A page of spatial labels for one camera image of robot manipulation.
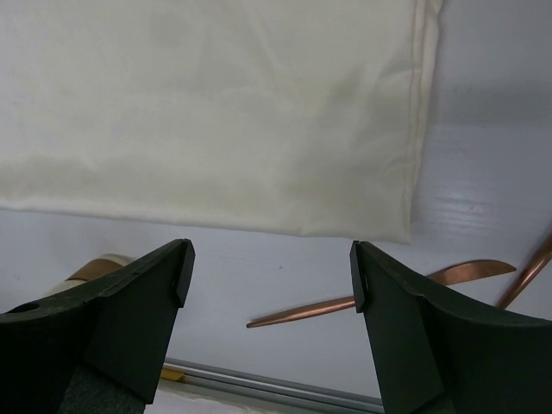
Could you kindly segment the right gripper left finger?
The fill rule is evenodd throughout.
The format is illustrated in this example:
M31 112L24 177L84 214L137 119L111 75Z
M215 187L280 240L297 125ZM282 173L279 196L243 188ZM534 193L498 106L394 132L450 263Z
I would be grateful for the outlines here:
M1 316L4 413L142 413L154 401L194 247L177 239Z

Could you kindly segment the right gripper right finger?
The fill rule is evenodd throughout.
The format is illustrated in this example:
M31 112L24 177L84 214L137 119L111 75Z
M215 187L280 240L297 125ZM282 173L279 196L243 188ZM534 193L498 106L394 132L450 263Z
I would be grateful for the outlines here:
M469 298L365 241L350 264L385 412L550 412L550 321Z

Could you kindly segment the metal cup with band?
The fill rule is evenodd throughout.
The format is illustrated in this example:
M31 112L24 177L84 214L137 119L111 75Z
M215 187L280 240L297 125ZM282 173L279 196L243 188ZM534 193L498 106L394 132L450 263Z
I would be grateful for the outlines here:
M83 285L87 282L101 278L104 275L113 273L114 271L127 266L132 261L133 259L118 254L102 255L94 260L89 261L69 278L51 288L45 294L45 296L47 297L50 295L54 295L56 293L66 291L76 286Z

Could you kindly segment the copper knife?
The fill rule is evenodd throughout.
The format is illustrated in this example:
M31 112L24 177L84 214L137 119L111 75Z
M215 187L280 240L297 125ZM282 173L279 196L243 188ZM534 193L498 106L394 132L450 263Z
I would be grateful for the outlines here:
M516 270L517 269L513 265L501 260L469 260L429 274L428 278L441 285L456 285L478 279L486 279L493 276L513 273ZM354 296L334 298L253 319L246 324L246 328L253 329L280 323L290 323L338 311L344 311L354 307Z

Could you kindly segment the copper fork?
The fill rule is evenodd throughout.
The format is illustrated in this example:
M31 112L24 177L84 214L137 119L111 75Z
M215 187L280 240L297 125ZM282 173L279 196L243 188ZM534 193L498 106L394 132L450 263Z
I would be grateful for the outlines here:
M523 271L508 286L495 306L505 310L551 261L551 235L537 249Z

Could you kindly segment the cream cloth placemat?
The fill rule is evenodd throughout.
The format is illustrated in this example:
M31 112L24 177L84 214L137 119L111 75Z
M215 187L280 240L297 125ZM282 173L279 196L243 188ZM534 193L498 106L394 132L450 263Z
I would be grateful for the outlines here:
M1 205L407 242L439 1L4 1Z

